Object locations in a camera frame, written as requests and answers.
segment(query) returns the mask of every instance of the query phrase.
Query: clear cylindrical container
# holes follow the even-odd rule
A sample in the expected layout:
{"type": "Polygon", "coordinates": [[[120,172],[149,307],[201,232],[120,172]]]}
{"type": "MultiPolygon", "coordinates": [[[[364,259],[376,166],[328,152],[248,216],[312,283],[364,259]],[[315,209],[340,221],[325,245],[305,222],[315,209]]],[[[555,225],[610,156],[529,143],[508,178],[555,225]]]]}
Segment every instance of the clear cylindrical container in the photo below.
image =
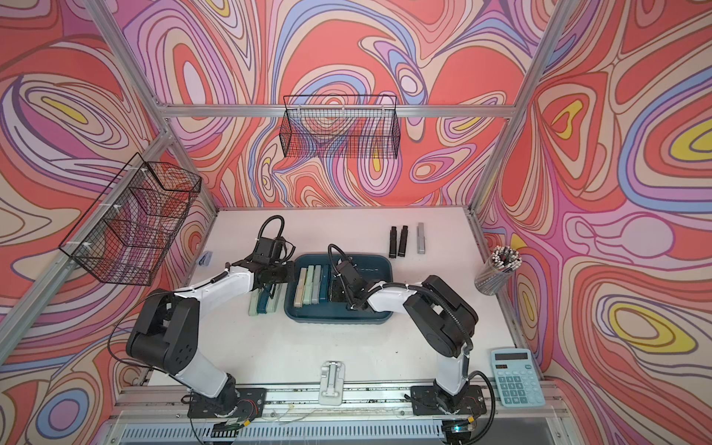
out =
{"type": "Polygon", "coordinates": [[[475,287],[485,295],[494,295],[513,275],[512,268],[498,269],[494,266],[492,258],[487,258],[484,268],[475,278],[475,287]]]}

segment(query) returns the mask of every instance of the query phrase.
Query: calculator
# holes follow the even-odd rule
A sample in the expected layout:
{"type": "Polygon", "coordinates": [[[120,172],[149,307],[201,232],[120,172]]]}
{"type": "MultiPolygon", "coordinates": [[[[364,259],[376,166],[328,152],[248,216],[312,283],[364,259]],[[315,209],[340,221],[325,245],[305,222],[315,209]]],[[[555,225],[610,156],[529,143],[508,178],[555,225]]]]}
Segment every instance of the calculator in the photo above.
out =
{"type": "Polygon", "coordinates": [[[532,353],[528,349],[492,351],[492,370],[503,406],[530,408],[545,404],[535,369],[532,353]]]}

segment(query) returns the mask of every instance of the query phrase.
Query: black wire basket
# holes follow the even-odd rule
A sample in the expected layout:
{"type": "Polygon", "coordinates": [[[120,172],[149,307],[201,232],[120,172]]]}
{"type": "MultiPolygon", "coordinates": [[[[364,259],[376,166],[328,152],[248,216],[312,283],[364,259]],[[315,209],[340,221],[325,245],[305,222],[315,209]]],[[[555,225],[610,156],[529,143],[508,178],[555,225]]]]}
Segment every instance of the black wire basket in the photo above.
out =
{"type": "Polygon", "coordinates": [[[287,95],[279,130],[284,157],[396,159],[394,95],[287,95]]]}
{"type": "Polygon", "coordinates": [[[73,251],[66,250],[67,238],[60,250],[102,283],[150,286],[200,187],[195,173],[166,162],[143,162],[73,251]]]}

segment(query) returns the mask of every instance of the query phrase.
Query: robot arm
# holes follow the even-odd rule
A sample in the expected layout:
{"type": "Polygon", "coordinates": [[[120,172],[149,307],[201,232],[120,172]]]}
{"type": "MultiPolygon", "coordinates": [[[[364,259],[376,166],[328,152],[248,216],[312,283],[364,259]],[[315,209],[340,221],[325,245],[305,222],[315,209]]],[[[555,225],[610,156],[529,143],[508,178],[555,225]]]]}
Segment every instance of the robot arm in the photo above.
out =
{"type": "Polygon", "coordinates": [[[154,290],[146,299],[126,344],[126,353],[166,372],[203,396],[217,416],[230,415],[237,405],[235,379],[221,371],[198,349],[199,319],[227,301],[251,290],[294,281],[294,262],[289,261],[282,237],[284,218],[264,222],[255,248],[244,260],[226,263],[218,275],[174,291],[154,290]],[[274,239],[263,236],[270,221],[281,227],[274,239]]]}
{"type": "Polygon", "coordinates": [[[369,283],[351,259],[334,244],[328,247],[332,268],[347,301],[355,310],[407,313],[430,346],[438,352],[434,381],[438,408],[453,413],[468,391],[468,368],[477,313],[445,281],[430,275],[422,283],[369,283]],[[341,256],[336,263],[335,249],[341,256]]]}

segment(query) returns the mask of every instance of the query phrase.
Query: white plastic clip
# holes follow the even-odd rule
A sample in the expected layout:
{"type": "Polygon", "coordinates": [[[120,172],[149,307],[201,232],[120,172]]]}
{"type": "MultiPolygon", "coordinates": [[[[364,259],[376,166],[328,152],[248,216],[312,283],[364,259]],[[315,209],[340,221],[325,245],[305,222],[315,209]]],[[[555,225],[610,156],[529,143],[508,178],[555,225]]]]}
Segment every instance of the white plastic clip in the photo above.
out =
{"type": "Polygon", "coordinates": [[[324,362],[321,365],[319,384],[319,404],[341,405],[344,397],[344,376],[346,365],[342,362],[324,362]]]}

